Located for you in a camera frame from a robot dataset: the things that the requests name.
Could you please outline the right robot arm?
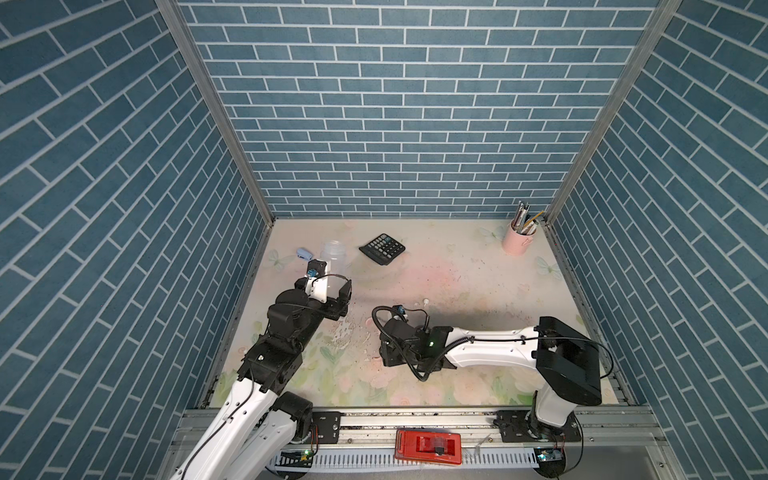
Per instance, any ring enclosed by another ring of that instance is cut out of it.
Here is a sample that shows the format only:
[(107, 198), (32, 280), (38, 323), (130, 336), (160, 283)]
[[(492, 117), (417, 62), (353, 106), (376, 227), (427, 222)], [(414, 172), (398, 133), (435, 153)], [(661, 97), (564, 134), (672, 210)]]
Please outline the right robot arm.
[(410, 324), (405, 311), (377, 307), (371, 313), (379, 331), (385, 367), (405, 365), (421, 382), (444, 369), (479, 366), (521, 367), (543, 379), (525, 417), (534, 439), (561, 439), (580, 406), (602, 404), (600, 352), (604, 346), (552, 316), (509, 331), (472, 331), (450, 326)]

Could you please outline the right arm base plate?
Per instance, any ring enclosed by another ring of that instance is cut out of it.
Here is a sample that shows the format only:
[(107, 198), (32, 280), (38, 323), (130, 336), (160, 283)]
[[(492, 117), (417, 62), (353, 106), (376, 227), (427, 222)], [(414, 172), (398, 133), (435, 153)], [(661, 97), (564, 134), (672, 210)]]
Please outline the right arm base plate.
[(580, 442), (583, 434), (576, 416), (571, 413), (562, 427), (553, 427), (539, 421), (532, 410), (499, 410), (492, 421), (504, 443), (524, 442)]

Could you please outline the clear baby bottle body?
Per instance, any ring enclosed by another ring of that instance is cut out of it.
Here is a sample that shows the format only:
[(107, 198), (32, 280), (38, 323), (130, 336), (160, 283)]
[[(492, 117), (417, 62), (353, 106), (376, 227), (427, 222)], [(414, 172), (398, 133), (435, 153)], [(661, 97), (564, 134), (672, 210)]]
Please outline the clear baby bottle body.
[(345, 276), (346, 248), (341, 241), (327, 241), (320, 254), (320, 259), (326, 263), (326, 273)]

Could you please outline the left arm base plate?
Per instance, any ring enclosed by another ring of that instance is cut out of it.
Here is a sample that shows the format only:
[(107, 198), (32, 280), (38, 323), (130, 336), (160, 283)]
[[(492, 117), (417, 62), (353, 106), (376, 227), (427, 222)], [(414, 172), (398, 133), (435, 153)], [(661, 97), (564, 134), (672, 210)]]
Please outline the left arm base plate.
[(292, 444), (337, 444), (341, 431), (340, 411), (315, 411), (299, 418)]

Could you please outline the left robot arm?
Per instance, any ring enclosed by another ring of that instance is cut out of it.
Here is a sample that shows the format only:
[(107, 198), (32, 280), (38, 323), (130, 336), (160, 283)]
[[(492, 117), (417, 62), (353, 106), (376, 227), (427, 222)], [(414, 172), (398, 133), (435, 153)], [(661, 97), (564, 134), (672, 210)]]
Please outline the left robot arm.
[(245, 354), (224, 405), (174, 479), (255, 479), (284, 447), (309, 435), (313, 404), (285, 387), (321, 323), (348, 313), (352, 281), (334, 298), (332, 277), (300, 278), (276, 297), (265, 333)]

